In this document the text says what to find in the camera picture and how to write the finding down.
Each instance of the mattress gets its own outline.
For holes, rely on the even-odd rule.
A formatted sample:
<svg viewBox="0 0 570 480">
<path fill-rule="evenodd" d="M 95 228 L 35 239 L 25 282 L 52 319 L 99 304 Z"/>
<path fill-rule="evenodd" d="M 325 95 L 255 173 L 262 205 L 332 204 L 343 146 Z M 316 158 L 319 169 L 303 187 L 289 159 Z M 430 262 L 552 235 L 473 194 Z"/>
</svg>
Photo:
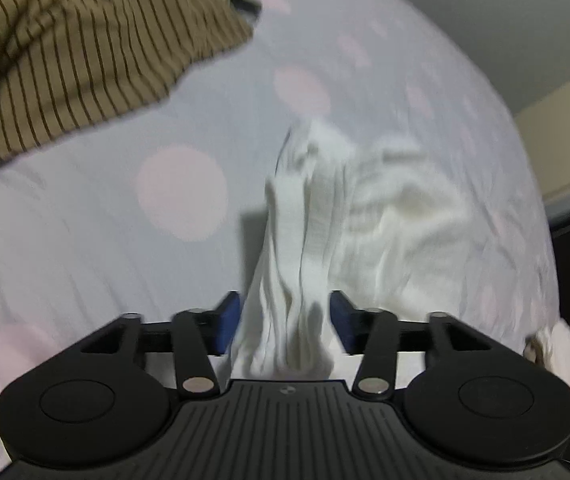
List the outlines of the mattress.
<svg viewBox="0 0 570 480">
<path fill-rule="evenodd" d="M 558 318 L 540 193 L 486 77 L 404 0 L 261 0 L 254 39 L 164 102 L 0 168 L 0 390 L 123 312 L 247 290 L 287 129 L 409 132 L 472 206 L 462 319 L 520 351 Z M 7 463 L 0 443 L 0 468 Z"/>
</svg>

